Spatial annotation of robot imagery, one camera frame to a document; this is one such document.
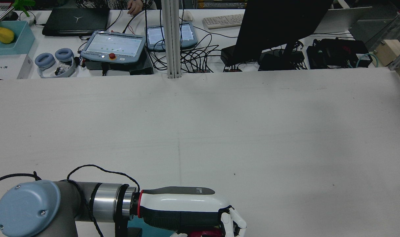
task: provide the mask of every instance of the white tabletop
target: white tabletop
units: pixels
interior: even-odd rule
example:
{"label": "white tabletop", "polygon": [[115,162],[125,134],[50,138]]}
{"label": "white tabletop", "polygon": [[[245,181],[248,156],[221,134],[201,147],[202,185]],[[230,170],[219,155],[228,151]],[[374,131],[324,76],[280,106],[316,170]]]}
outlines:
{"label": "white tabletop", "polygon": [[[219,16],[219,15],[232,15],[232,14],[240,14],[243,13],[244,10],[242,9],[207,9],[207,10],[200,10],[200,9],[190,9],[191,14],[194,16],[194,21],[192,22],[194,26],[206,29],[203,26],[202,19],[205,17],[211,16]],[[33,11],[36,15],[36,20],[38,24],[43,24],[47,21],[51,11]],[[122,32],[125,29],[126,24],[131,19],[131,16],[126,13],[126,11],[122,11],[122,14],[119,16],[119,10],[111,10],[110,11],[110,19],[108,25],[110,25],[113,21],[117,19],[117,22],[111,26],[109,30],[115,32]],[[25,14],[21,15],[22,20],[33,21],[33,15],[30,15],[30,18],[26,18]],[[159,10],[149,10],[147,12],[148,18],[148,25],[159,25],[160,24],[160,11]],[[145,35],[144,28],[145,28],[145,17],[144,13],[138,15],[130,24],[130,26],[134,29],[134,32],[139,35]],[[52,37],[52,36],[44,36],[42,35],[42,26],[35,26],[32,24],[31,26],[32,32],[35,35],[35,41],[33,43],[32,48],[29,52],[29,57],[32,60],[35,60],[36,56],[39,54],[48,52],[54,54],[60,48],[70,48],[74,52],[75,56],[78,56],[78,48],[82,43],[86,42],[84,40],[79,39],[77,36],[74,37]],[[224,36],[238,36],[239,27],[230,27],[230,28],[222,28],[217,30],[208,30],[212,33],[219,33]],[[198,40],[200,41],[206,35],[207,32],[199,29],[195,29],[195,33],[197,35]],[[334,38],[335,35],[317,35],[317,36],[309,36],[305,39],[301,39],[301,42],[304,43],[305,47],[302,51],[305,53],[308,45],[313,44],[313,39],[323,39],[323,38]],[[225,48],[231,45],[236,44],[236,38],[227,38],[219,35],[211,35],[207,36],[198,47],[205,47],[211,42],[211,45],[219,45],[218,49]],[[208,66],[212,69],[213,72],[222,72],[224,69],[224,64],[220,57],[209,57],[208,59]],[[242,71],[257,71],[259,65],[258,64],[241,64],[239,68]],[[157,71],[155,73],[166,73],[166,71]],[[100,70],[88,70],[87,68],[77,67],[76,72],[71,77],[89,77],[89,76],[99,76],[102,75]],[[108,71],[107,75],[129,75],[128,72],[125,71]],[[33,65],[29,78],[39,78],[37,72],[37,66]]]}
{"label": "white tabletop", "polygon": [[[0,177],[61,180],[84,164],[142,189],[210,187],[247,221],[246,237],[400,237],[400,78],[373,68],[0,81]],[[91,168],[72,178],[128,182]],[[0,198],[31,180],[0,182]],[[78,231],[97,236],[90,223]]]}

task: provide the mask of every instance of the wooden block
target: wooden block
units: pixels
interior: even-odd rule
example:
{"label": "wooden block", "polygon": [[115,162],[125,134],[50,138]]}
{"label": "wooden block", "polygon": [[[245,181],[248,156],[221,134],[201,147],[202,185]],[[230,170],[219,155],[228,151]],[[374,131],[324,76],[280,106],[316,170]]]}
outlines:
{"label": "wooden block", "polygon": [[400,42],[397,39],[385,39],[377,46],[374,54],[379,58],[382,65],[391,63],[400,54]]}
{"label": "wooden block", "polygon": [[400,42],[397,39],[385,39],[374,51],[382,65],[387,65],[400,54]]}

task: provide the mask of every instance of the tablet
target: tablet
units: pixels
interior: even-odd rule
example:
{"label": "tablet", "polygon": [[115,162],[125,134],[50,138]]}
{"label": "tablet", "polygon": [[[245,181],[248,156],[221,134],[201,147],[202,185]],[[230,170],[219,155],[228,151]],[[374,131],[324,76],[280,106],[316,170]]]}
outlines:
{"label": "tablet", "polygon": [[92,61],[136,63],[146,43],[144,36],[95,31],[80,55]]}
{"label": "tablet", "polygon": [[[193,48],[197,45],[197,36],[191,22],[183,22],[180,28],[182,35],[181,49]],[[165,52],[163,26],[147,27],[147,49],[156,52]]]}

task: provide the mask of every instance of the computer mouse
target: computer mouse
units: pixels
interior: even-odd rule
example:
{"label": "computer mouse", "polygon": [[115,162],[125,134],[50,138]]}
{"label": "computer mouse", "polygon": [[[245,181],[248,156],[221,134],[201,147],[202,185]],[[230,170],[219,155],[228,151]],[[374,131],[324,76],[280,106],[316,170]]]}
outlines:
{"label": "computer mouse", "polygon": [[191,12],[189,12],[187,10],[184,10],[182,19],[184,21],[194,21],[193,14],[191,14]]}

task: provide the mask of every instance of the teal tray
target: teal tray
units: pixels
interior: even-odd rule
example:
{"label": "teal tray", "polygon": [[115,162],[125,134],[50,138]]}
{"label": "teal tray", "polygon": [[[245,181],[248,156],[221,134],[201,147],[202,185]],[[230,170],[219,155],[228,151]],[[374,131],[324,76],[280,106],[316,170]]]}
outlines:
{"label": "teal tray", "polygon": [[0,55],[27,54],[32,47],[35,36],[30,30],[27,21],[2,21],[0,27],[8,28],[14,32],[12,43],[0,42]]}

